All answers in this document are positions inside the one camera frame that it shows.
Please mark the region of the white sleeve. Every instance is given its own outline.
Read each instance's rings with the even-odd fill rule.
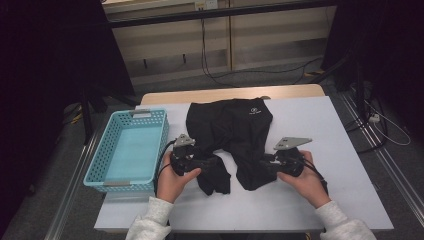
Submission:
[[[150,197],[146,215],[138,215],[128,230],[126,240],[162,240],[171,232],[166,226],[174,204]]]
[[[326,232],[322,240],[374,240],[376,239],[367,225],[358,219],[349,219],[336,202],[331,201],[315,210],[323,221]]]

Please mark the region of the teal plastic basket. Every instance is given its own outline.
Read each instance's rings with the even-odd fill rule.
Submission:
[[[166,110],[162,108],[113,113],[84,185],[100,192],[153,191],[168,130]]]

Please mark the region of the human hand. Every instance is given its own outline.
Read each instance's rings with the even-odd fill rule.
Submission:
[[[157,198],[165,200],[169,203],[174,203],[175,200],[182,193],[184,186],[196,178],[202,171],[200,168],[196,168],[191,172],[186,173],[184,176],[178,176],[172,166],[168,164],[171,163],[171,152],[167,152],[163,157],[163,166],[166,166],[158,180],[158,189],[157,189]]]
[[[300,151],[306,160],[313,163],[312,154],[309,151]],[[318,175],[311,169],[305,167],[302,174],[298,177],[293,177],[288,174],[278,172],[277,176],[284,182],[293,186],[299,194],[306,198],[309,203],[315,208],[331,201],[328,194],[325,192],[324,187]]]

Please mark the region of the basket handle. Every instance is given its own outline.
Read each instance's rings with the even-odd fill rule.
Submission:
[[[136,109],[136,110],[129,110],[128,113],[131,115],[131,117],[134,117],[135,114],[139,114],[137,117],[151,117],[151,110],[150,109]]]
[[[131,183],[129,181],[104,182],[103,186],[105,186],[105,187],[128,187],[128,186],[131,186]]]

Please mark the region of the black clothing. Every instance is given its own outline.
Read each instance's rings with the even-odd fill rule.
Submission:
[[[203,154],[210,155],[218,149],[231,153],[238,166],[237,179],[244,189],[255,190],[276,179],[258,163],[265,152],[272,117],[263,99],[232,99],[192,103],[186,125],[188,134],[196,140]],[[211,189],[230,192],[230,175],[223,164],[218,165],[198,177],[200,188],[208,195],[213,192]]]

